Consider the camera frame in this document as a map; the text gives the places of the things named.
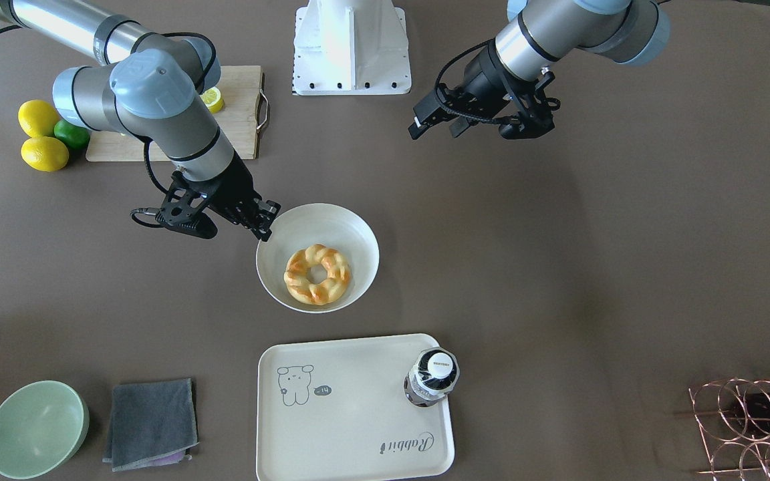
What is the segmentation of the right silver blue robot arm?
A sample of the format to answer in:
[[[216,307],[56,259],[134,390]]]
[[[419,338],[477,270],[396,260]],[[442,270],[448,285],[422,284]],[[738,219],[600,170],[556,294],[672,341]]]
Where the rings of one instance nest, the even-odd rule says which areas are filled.
[[[211,210],[268,241],[280,204],[263,200],[253,177],[201,100],[217,85],[221,65],[210,39],[184,31],[179,39],[86,1],[0,1],[0,21],[39,31],[97,61],[68,68],[53,84],[53,103],[78,127],[130,135],[158,146],[175,171],[153,228],[199,238],[217,233]]]

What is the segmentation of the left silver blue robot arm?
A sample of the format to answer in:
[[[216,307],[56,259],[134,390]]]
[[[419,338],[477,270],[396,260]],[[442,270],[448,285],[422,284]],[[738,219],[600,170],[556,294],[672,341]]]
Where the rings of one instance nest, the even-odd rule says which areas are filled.
[[[496,37],[470,48],[462,82],[450,88],[437,78],[415,105],[412,139],[443,122],[453,137],[486,123],[504,139],[537,139],[553,129],[560,106],[546,94],[553,64],[580,49],[642,65],[663,51],[671,31],[654,1],[528,1],[513,2],[510,10]]]

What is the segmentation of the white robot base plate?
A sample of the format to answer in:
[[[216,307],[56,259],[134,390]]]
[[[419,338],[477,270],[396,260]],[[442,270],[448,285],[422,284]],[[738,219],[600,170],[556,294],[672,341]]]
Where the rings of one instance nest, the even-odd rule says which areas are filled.
[[[295,12],[291,91],[382,96],[412,88],[406,15],[391,1],[309,1]]]

